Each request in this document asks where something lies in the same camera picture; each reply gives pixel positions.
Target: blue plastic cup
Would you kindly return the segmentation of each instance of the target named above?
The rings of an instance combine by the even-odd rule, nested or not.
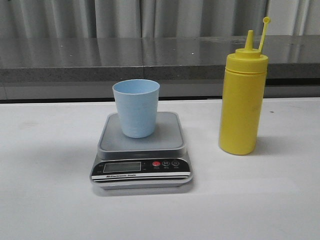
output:
[[[132,79],[113,85],[113,95],[124,135],[145,138],[156,128],[160,85],[156,81]]]

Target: bottle cap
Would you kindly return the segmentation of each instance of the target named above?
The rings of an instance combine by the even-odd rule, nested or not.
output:
[[[254,31],[249,30],[246,37],[245,47],[235,50],[235,53],[229,54],[226,58],[225,68],[228,71],[243,74],[261,74],[267,71],[268,57],[262,54],[262,48],[265,36],[270,23],[270,18],[266,16],[263,19],[263,31],[259,49],[253,48]]]

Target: curtain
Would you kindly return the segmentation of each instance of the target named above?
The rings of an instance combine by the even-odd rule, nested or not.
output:
[[[310,35],[320,34],[319,9],[317,0],[1,0],[0,38],[239,36],[260,33],[267,12],[269,34]],[[304,30],[288,32],[298,22]]]

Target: scale display screen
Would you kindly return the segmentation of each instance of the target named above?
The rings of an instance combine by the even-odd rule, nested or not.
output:
[[[141,171],[141,162],[106,163],[104,173]]]

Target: yellow squeeze bottle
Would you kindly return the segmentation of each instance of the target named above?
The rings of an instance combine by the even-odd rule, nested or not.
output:
[[[269,22],[269,17],[263,19],[259,49],[253,48],[254,31],[249,30],[245,47],[226,59],[219,146],[230,154],[246,155],[256,146],[268,67],[262,48]]]

